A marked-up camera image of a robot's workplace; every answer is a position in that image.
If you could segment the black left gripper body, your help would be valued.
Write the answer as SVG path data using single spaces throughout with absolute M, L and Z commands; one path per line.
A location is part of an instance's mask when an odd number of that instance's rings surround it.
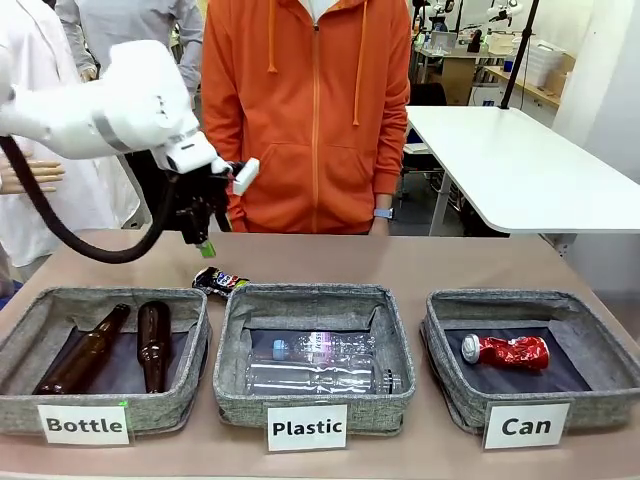
M 213 173 L 210 167 L 178 175 L 170 221 L 176 223 L 185 220 L 186 214 L 189 211 L 195 213 L 198 207 L 216 219 L 226 217 L 229 180 L 228 173 Z

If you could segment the white coat person hand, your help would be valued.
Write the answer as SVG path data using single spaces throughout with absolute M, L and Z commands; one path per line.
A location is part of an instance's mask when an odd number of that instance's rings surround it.
M 65 170 L 57 161 L 28 160 L 27 166 L 36 182 L 45 193 L 54 192 L 56 182 L 62 181 Z M 1 194 L 13 195 L 25 193 L 18 175 L 6 159 L 1 160 Z

